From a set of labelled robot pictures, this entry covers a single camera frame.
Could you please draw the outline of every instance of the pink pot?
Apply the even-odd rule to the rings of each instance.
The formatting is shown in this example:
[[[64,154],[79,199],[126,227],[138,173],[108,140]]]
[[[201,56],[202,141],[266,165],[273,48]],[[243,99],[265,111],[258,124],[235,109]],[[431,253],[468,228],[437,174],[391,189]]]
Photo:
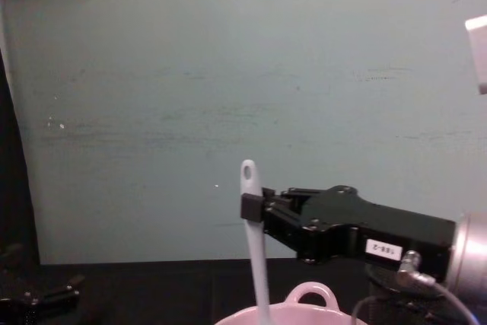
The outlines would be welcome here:
[[[326,307],[300,304],[307,293],[316,293],[326,301]],[[275,325],[350,325],[350,316],[340,311],[333,292],[317,282],[306,282],[291,291],[281,304],[271,305],[271,316]],[[257,308],[249,307],[216,325],[259,325]],[[357,320],[357,325],[367,325]]]

